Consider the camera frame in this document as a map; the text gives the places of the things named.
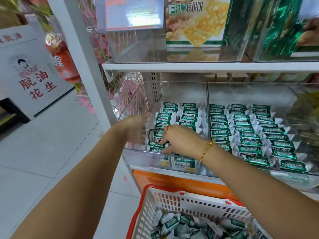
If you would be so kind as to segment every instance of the cartoon face illustration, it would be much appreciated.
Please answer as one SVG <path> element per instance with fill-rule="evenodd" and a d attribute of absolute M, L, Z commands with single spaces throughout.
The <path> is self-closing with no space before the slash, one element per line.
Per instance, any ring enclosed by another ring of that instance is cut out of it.
<path fill-rule="evenodd" d="M 27 68 L 27 67 L 29 67 L 28 66 L 28 64 L 27 64 L 27 62 L 26 62 L 26 60 L 24 60 L 24 59 L 18 59 L 18 64 L 22 67 L 22 68 Z"/>

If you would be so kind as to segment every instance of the person's left hand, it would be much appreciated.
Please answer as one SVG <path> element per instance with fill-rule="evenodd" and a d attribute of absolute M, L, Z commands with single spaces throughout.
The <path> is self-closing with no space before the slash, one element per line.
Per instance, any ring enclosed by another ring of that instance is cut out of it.
<path fill-rule="evenodd" d="M 145 143 L 145 123 L 149 115 L 149 112 L 147 112 L 141 115 L 130 116 L 118 122 L 118 125 L 125 129 L 125 136 L 128 142 Z"/>

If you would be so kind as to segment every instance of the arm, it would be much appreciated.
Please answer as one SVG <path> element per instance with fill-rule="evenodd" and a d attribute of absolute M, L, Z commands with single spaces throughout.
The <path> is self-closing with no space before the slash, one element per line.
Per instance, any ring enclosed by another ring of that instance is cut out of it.
<path fill-rule="evenodd" d="M 176 152 L 199 160 L 210 141 L 190 128 L 173 125 L 164 130 L 163 141 Z M 319 204 L 289 185 L 245 163 L 213 144 L 203 164 L 240 199 L 262 227 L 274 238 L 317 238 Z"/>
<path fill-rule="evenodd" d="M 129 117 L 111 127 L 30 212 L 12 239 L 93 238 L 124 145 L 143 143 L 147 117 Z"/>

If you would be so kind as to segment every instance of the walnut cake box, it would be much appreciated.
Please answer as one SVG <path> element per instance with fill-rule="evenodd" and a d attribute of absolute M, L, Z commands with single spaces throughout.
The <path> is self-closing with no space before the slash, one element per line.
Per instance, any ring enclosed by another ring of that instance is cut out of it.
<path fill-rule="evenodd" d="M 167 0 L 166 45 L 219 47 L 232 0 Z"/>

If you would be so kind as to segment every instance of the gold bracelet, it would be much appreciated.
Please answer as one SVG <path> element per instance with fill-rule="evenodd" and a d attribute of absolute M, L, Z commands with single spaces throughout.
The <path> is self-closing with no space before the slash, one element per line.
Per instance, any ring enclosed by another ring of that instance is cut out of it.
<path fill-rule="evenodd" d="M 206 147 L 206 149 L 204 150 L 202 156 L 200 157 L 200 162 L 202 162 L 202 160 L 203 160 L 203 158 L 204 158 L 204 156 L 205 156 L 207 150 L 209 149 L 209 147 L 210 147 L 211 145 L 213 145 L 214 143 L 215 143 L 215 141 L 211 141 L 211 142 L 209 143 L 209 145 Z"/>

